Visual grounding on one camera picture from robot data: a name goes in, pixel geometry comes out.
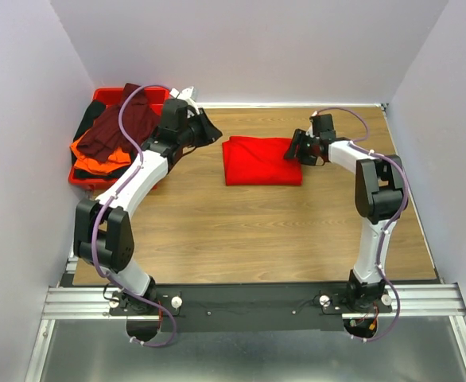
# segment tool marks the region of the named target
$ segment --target wood grain surface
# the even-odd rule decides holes
[[[361,146],[393,154],[381,111],[355,110],[371,128],[371,137]],[[132,218],[134,256],[141,267],[158,283],[346,279],[358,255],[361,229],[352,173],[328,163],[303,166],[301,187],[224,184],[222,141],[230,135],[290,138],[294,129],[309,127],[312,112],[209,110],[224,136],[182,158]],[[338,136],[364,135],[353,116],[332,114]],[[390,240],[386,272],[392,279],[435,277],[412,205]],[[74,283],[103,280],[80,260]]]

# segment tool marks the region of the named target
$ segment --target red cloth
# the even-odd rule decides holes
[[[138,85],[126,84],[120,103],[109,106],[94,122],[91,129],[80,140],[77,150],[97,162],[104,163],[119,147],[125,153],[134,150],[118,126],[118,114],[130,93],[139,88]],[[146,93],[140,91],[126,106],[123,112],[123,126],[127,134],[141,145],[159,124],[161,118],[155,114],[148,104]]]
[[[223,142],[226,185],[301,185],[297,159],[283,157],[290,138],[230,137]]]

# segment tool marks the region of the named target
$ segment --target gray wall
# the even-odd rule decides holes
[[[466,301],[466,2],[447,5],[388,110],[437,269]]]
[[[446,0],[51,0],[95,85],[202,102],[387,102]]]
[[[0,2],[0,382],[24,380],[76,191],[68,144],[92,84],[45,0]]]

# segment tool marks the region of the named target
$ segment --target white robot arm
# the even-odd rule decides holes
[[[142,163],[138,155],[106,192],[94,201],[84,199],[76,207],[73,250],[93,264],[93,225],[99,210],[112,199],[100,222],[107,222],[107,227],[98,231],[95,243],[100,269],[113,283],[150,301],[155,299],[155,282],[133,258],[130,220],[146,194],[182,158],[185,147],[207,146],[222,136],[192,99],[193,88],[171,94],[174,98],[165,101],[157,129],[142,144]]]
[[[402,168],[397,155],[371,155],[346,138],[337,138],[331,115],[313,115],[308,131],[295,130],[285,158],[297,158],[314,166],[318,158],[335,163],[355,175],[355,206],[362,217],[359,256],[350,272],[347,300],[351,307],[367,306],[379,300],[385,289],[386,253],[397,212],[404,200]]]

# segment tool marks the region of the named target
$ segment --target purple cable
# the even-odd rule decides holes
[[[394,320],[392,320],[389,327],[386,328],[386,330],[383,333],[381,333],[379,336],[375,336],[372,338],[362,338],[362,340],[365,340],[365,342],[373,342],[373,341],[379,340],[380,338],[385,337],[395,327],[396,323],[398,322],[399,316],[401,314],[401,298],[399,297],[399,293],[397,289],[395,288],[394,284],[387,278],[387,276],[383,272],[383,269],[381,267],[381,261],[382,261],[383,242],[385,241],[385,235],[386,235],[385,231],[390,227],[392,223],[394,223],[401,216],[402,212],[404,211],[406,204],[408,203],[408,194],[410,193],[410,185],[408,184],[408,179],[406,178],[406,174],[404,170],[402,169],[402,167],[398,165],[396,162],[394,162],[392,159],[382,154],[371,153],[369,150],[366,150],[355,144],[355,142],[365,141],[370,136],[369,126],[367,125],[366,121],[360,115],[344,107],[326,107],[325,109],[321,109],[320,111],[318,111],[317,114],[320,114],[322,111],[327,111],[327,110],[342,110],[342,111],[347,111],[348,113],[354,115],[365,127],[366,135],[362,138],[352,139],[348,143],[348,145],[352,149],[355,149],[359,151],[360,153],[370,155],[372,157],[379,158],[385,162],[388,162],[398,171],[399,175],[401,175],[402,182],[403,182],[402,203],[399,206],[399,209],[396,211],[396,213],[383,226],[383,230],[380,236],[380,241],[379,241],[378,247],[376,248],[376,269],[378,270],[380,277],[385,281],[385,284],[387,284],[391,288],[391,290],[394,292],[395,300],[396,300],[398,307],[395,311]]]
[[[136,167],[136,169],[133,171],[133,173],[117,188],[116,196],[118,196],[118,194],[136,176],[136,174],[142,168],[142,164],[143,164],[143,151],[142,151],[141,147],[136,143],[136,141],[134,141],[127,134],[127,132],[125,130],[125,127],[123,126],[123,122],[122,122],[123,112],[125,111],[125,108],[126,108],[127,104],[130,102],[131,99],[133,99],[133,97],[136,94],[138,94],[141,90],[143,90],[145,88],[153,88],[153,87],[165,88],[163,86],[155,86],[155,85],[140,86],[139,88],[134,90],[132,93],[130,93],[130,95],[126,98],[125,102],[123,103],[122,107],[120,108],[120,112],[118,113],[118,126],[120,127],[120,131],[122,132],[123,136],[132,144],[132,146],[134,146],[134,148],[138,152],[138,157],[139,157],[139,160],[140,160],[140,164]],[[158,308],[159,310],[162,310],[164,313],[166,313],[168,315],[169,320],[171,321],[171,323],[173,325],[173,330],[172,330],[171,336],[169,337],[168,340],[166,340],[164,342],[161,342],[161,343],[157,343],[157,344],[150,344],[148,342],[139,341],[137,338],[132,339],[134,342],[137,342],[138,344],[141,344],[143,346],[148,346],[150,348],[160,348],[162,346],[168,345],[174,339],[175,335],[177,334],[177,322],[175,321],[175,317],[171,314],[171,312],[169,312],[169,310],[164,308],[162,305],[157,304],[156,302],[152,302],[152,301],[150,301],[150,300],[148,300],[146,298],[143,298],[142,296],[138,296],[132,290],[128,290],[123,285],[118,284],[116,281],[114,281],[113,279],[110,278],[109,273],[104,273],[103,270],[100,268],[100,265],[99,265],[99,255],[97,253],[97,236],[98,236],[98,233],[99,233],[99,226],[100,226],[100,222],[103,220],[104,213],[106,213],[107,208],[111,205],[111,203],[113,202],[114,199],[115,199],[115,196],[111,196],[111,197],[109,197],[109,199],[107,199],[107,201],[104,203],[102,208],[99,210],[99,213],[97,214],[97,217],[95,218],[95,222],[93,224],[93,229],[92,229],[92,232],[91,232],[91,258],[92,258],[92,261],[93,261],[93,266],[95,267],[95,270],[97,271],[97,273],[99,274],[100,277],[108,279],[110,283],[115,285],[117,288],[123,290],[129,296],[132,296],[132,297],[136,298],[138,301],[141,301],[141,302],[143,302],[145,304],[154,306],[154,307]]]

